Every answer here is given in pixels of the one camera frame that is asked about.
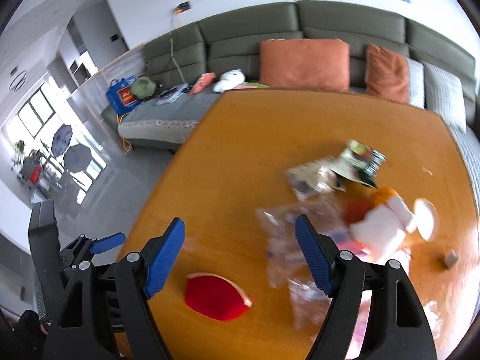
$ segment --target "table top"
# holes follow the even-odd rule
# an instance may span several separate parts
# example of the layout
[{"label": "table top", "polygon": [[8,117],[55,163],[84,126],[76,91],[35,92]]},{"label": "table top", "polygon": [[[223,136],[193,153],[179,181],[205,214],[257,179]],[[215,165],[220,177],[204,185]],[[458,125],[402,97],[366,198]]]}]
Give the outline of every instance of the table top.
[{"label": "table top", "polygon": [[[288,289],[268,286],[267,235],[255,209],[295,202],[284,172],[340,154],[348,139],[387,157],[378,186],[394,188],[410,209],[416,198],[436,207],[440,228],[432,242],[412,247],[410,278],[423,305],[436,302],[439,359],[458,344],[479,289],[479,217],[465,165],[440,117],[351,93],[238,90],[222,96],[177,152],[121,253],[140,250],[173,217],[185,221],[184,246],[165,288],[149,303],[174,359],[306,358],[319,328],[294,330]],[[337,194],[368,192],[351,183],[346,195]],[[450,250],[460,260],[447,270],[439,259]],[[189,309],[186,277],[196,272],[234,281],[254,306],[230,322]]]}]

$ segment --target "blue rubber pad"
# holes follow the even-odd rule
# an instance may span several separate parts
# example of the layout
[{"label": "blue rubber pad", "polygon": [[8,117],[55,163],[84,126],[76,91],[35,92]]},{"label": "blue rubber pad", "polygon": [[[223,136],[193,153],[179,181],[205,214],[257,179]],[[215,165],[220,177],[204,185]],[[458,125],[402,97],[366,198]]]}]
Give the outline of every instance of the blue rubber pad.
[{"label": "blue rubber pad", "polygon": [[90,253],[101,254],[104,251],[109,251],[110,249],[123,245],[125,240],[126,237],[123,233],[117,233],[114,235],[110,235],[109,237],[99,239],[98,241],[95,241],[94,244],[91,246]]},{"label": "blue rubber pad", "polygon": [[295,222],[295,237],[316,286],[325,292],[328,297],[332,297],[335,290],[332,283],[332,267],[322,252],[315,234],[301,216]]},{"label": "blue rubber pad", "polygon": [[163,289],[185,240],[185,224],[181,219],[163,235],[165,240],[148,266],[147,283],[143,289],[148,299]]}]

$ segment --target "umbrella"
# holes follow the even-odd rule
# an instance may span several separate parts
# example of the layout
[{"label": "umbrella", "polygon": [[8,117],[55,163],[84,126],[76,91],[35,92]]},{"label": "umbrella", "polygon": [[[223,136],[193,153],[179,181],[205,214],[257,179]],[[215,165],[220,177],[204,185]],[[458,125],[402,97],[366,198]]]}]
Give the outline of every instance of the umbrella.
[{"label": "umbrella", "polygon": [[52,140],[51,151],[54,158],[67,151],[72,136],[71,126],[63,124],[55,133]]},{"label": "umbrella", "polygon": [[79,143],[78,145],[69,147],[63,156],[65,168],[72,173],[78,173],[86,170],[92,162],[92,152],[90,148]]}]

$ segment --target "white round lid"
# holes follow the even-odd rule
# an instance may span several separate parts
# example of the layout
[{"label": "white round lid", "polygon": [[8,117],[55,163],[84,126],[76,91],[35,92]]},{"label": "white round lid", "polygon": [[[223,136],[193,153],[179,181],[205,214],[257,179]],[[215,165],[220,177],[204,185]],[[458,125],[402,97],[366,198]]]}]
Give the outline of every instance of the white round lid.
[{"label": "white round lid", "polygon": [[438,228],[438,213],[434,205],[426,199],[416,199],[413,213],[421,237],[425,241],[431,241]]}]

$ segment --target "bolt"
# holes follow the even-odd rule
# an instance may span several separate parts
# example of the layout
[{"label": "bolt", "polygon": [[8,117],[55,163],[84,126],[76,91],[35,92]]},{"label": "bolt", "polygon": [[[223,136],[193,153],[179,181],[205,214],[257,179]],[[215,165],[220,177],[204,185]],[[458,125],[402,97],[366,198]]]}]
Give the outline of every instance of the bolt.
[{"label": "bolt", "polygon": [[139,259],[140,259],[140,254],[138,254],[137,252],[130,253],[127,256],[127,261],[129,261],[131,263],[134,263],[135,261],[138,261]]},{"label": "bolt", "polygon": [[342,250],[340,252],[340,258],[343,260],[351,260],[353,258],[352,254],[348,250]]},{"label": "bolt", "polygon": [[81,271],[84,271],[86,269],[88,269],[90,266],[90,261],[82,261],[80,264],[78,264],[78,269],[80,269]]},{"label": "bolt", "polygon": [[396,259],[391,259],[388,264],[394,268],[394,269],[398,269],[401,267],[401,264],[396,260]]}]

